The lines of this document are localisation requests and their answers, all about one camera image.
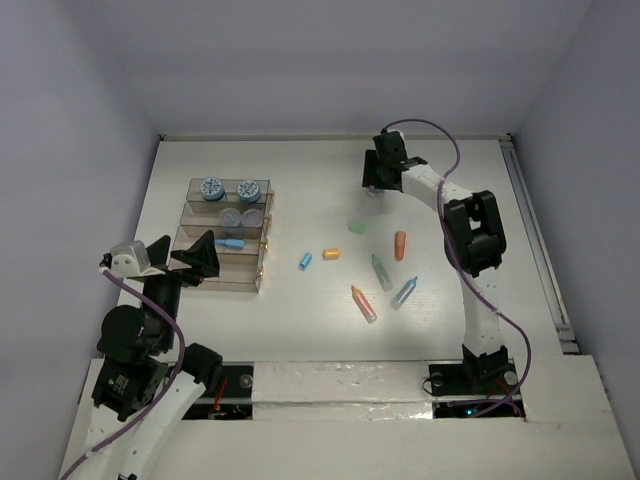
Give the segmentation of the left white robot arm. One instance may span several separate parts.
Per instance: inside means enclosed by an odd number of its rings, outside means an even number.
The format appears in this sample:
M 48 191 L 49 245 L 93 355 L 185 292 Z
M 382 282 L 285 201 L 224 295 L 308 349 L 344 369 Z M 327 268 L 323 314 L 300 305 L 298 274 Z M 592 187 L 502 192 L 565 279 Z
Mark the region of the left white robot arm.
M 187 343 L 177 323 L 182 291 L 220 273 L 215 235 L 208 230 L 182 250 L 168 235 L 120 244 L 99 271 L 139 303 L 116 306 L 102 320 L 85 451 L 61 476 L 145 479 L 194 402 L 224 386 L 222 356 Z

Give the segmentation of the clear paperclip jar small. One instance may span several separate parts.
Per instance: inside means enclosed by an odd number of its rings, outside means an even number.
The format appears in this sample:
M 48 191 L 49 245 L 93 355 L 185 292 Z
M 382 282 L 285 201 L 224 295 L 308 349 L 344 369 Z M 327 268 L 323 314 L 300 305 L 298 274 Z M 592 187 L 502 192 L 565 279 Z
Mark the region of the clear paperclip jar small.
M 264 223 L 264 214 L 257 208 L 245 210 L 241 215 L 241 225 L 246 228 L 261 228 Z

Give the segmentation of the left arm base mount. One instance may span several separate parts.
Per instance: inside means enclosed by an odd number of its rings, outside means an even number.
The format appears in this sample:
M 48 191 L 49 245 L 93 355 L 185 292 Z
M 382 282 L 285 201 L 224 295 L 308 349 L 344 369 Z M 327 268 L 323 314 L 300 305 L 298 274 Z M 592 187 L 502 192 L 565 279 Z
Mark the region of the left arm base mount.
M 253 417 L 254 365 L 231 363 L 223 367 L 222 383 L 205 393 L 184 414 L 184 420 L 251 420 Z

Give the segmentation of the blue highlighter with cap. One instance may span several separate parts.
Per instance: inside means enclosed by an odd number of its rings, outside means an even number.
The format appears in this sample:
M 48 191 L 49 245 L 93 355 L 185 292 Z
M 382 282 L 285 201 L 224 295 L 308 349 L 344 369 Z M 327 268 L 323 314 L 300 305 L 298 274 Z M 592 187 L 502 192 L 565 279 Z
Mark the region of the blue highlighter with cap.
M 243 239 L 219 238 L 215 240 L 215 244 L 226 249 L 242 250 L 245 246 L 245 241 Z

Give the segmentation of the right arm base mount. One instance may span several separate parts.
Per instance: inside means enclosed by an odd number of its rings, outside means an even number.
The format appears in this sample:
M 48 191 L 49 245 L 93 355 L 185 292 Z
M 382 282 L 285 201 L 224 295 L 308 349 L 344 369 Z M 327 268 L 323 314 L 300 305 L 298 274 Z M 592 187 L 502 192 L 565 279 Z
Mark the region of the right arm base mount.
M 433 363 L 421 388 L 431 397 L 433 416 L 436 419 L 467 419 L 497 404 L 482 418 L 522 418 L 525 407 L 519 393 L 502 403 L 518 383 L 515 365 L 509 361 L 507 368 L 488 379 L 472 380 L 463 363 Z

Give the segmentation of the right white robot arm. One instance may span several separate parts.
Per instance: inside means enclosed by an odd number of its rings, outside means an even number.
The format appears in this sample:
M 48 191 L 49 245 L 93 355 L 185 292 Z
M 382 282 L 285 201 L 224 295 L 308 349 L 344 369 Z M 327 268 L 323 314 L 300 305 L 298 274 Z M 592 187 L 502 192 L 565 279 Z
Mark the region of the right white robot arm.
M 365 152 L 362 186 L 395 190 L 438 214 L 447 260 L 460 278 L 465 333 L 462 360 L 429 366 L 436 396 L 490 396 L 513 372 L 497 313 L 497 277 L 506 236 L 495 195 L 473 192 L 448 181 L 426 160 L 409 157 L 402 134 L 384 131 Z

